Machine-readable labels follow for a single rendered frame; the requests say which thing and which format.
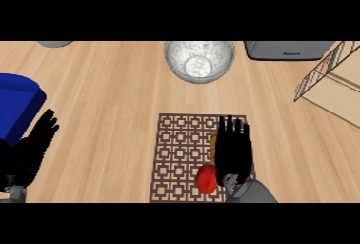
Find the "blue container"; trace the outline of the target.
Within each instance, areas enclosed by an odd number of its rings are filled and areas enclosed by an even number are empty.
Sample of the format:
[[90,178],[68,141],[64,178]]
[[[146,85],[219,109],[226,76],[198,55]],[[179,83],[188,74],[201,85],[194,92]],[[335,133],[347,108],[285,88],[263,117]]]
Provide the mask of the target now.
[[39,83],[18,74],[0,73],[0,139],[14,146],[39,110],[46,93]]

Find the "grey round object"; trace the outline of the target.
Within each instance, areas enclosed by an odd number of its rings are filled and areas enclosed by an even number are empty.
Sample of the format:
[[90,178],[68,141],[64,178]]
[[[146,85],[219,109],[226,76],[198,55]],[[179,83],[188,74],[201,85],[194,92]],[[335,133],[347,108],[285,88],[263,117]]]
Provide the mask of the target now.
[[46,48],[61,48],[68,46],[74,41],[39,41]]

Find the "red tomato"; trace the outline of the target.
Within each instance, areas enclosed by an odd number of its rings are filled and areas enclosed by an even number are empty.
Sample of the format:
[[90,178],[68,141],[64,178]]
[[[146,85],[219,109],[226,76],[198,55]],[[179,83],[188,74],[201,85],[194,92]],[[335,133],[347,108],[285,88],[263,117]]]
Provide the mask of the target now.
[[197,187],[204,194],[211,194],[217,185],[217,168],[213,164],[206,164],[197,172]]

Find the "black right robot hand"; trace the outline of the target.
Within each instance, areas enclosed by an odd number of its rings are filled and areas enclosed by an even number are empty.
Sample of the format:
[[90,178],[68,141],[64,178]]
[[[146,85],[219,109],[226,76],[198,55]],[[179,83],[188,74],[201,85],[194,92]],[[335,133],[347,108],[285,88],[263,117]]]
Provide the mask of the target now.
[[225,186],[225,177],[236,175],[236,183],[242,184],[251,175],[254,165],[254,149],[250,136],[250,125],[232,116],[220,117],[216,142],[216,168],[219,185]]

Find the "brown patterned placemat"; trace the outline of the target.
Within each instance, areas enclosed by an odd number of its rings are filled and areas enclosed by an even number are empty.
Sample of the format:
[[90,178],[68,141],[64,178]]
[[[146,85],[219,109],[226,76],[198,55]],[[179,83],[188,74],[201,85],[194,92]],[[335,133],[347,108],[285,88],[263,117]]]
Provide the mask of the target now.
[[197,187],[197,171],[213,161],[211,136],[220,114],[161,113],[158,119],[151,203],[220,203],[226,189],[204,194]]

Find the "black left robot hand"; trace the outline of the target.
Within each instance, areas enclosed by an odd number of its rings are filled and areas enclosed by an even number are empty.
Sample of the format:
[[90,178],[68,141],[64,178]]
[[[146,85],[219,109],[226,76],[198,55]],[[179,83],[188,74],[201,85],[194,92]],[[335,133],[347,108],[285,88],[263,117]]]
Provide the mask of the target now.
[[55,111],[48,109],[28,136],[14,146],[0,138],[0,191],[12,186],[27,187],[34,182],[58,130]]

